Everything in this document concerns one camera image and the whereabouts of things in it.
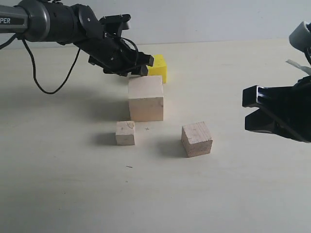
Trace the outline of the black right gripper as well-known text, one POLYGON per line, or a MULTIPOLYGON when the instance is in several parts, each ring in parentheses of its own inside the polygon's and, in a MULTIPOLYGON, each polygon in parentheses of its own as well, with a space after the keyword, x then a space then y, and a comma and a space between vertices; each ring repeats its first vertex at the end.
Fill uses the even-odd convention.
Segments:
POLYGON ((242 91, 242 107, 285 112, 287 128, 261 109, 247 115, 244 128, 255 133, 275 134, 291 140, 311 141, 311 77, 306 76, 293 86, 263 87, 254 85, 242 91))

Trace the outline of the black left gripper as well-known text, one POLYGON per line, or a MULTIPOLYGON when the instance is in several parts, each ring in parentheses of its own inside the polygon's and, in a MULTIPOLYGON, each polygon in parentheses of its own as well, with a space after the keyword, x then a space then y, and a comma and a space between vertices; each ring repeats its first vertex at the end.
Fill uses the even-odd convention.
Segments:
POLYGON ((104 37, 104 30, 93 10, 86 5, 73 6, 78 25, 83 36, 74 42, 79 49, 89 55, 88 62, 102 67, 105 73, 147 76, 147 66, 154 65, 154 57, 143 52, 133 52, 124 37, 104 37))

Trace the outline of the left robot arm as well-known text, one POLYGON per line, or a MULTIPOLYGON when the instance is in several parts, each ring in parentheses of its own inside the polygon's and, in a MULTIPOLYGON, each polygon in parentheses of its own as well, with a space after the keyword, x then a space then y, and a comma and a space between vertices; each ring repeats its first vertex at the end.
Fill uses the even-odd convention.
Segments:
POLYGON ((146 76, 154 58, 128 46, 122 37, 128 30, 129 14, 97 19, 82 4, 67 6, 58 0, 22 0, 18 5, 0 7, 0 32, 14 33, 29 42, 74 44, 89 55, 89 63, 106 74, 146 76))

